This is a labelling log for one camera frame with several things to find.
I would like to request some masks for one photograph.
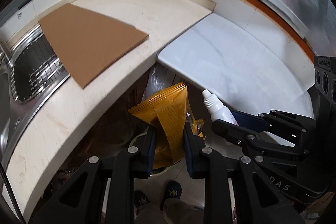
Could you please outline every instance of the brown cardboard sheet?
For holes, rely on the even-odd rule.
[[[133,26],[71,4],[39,23],[65,69],[82,88],[148,38]]]

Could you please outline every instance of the foot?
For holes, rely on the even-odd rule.
[[[182,186],[179,184],[177,181],[170,181],[168,182],[166,189],[165,189],[165,194],[163,196],[163,200],[160,204],[160,210],[163,208],[163,204],[168,198],[181,198],[182,194]]]
[[[134,191],[134,205],[139,208],[141,205],[150,203],[148,197],[142,191]]]

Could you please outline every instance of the black cable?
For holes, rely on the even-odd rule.
[[[3,179],[3,183],[5,184],[5,187],[7,189],[8,195],[10,197],[10,200],[11,200],[12,204],[13,204],[13,207],[14,207],[14,210],[17,214],[18,219],[20,220],[20,222],[22,224],[26,224],[26,221],[23,218],[23,215],[22,215],[22,213],[19,209],[19,205],[17,204],[17,201],[15,199],[11,184],[9,183],[8,177],[6,175],[6,172],[5,172],[1,162],[0,162],[0,174],[1,174],[1,177]]]

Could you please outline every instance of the beige pants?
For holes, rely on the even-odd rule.
[[[203,211],[197,210],[191,205],[177,198],[168,198],[163,210],[174,224],[202,224]],[[135,224],[167,224],[159,207],[148,203],[138,209]]]

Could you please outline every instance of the person's leg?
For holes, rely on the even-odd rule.
[[[201,224],[204,212],[180,200],[182,187],[176,181],[167,184],[161,209],[174,224]]]
[[[159,207],[151,204],[142,191],[134,192],[134,205],[137,208],[135,224],[167,224]]]

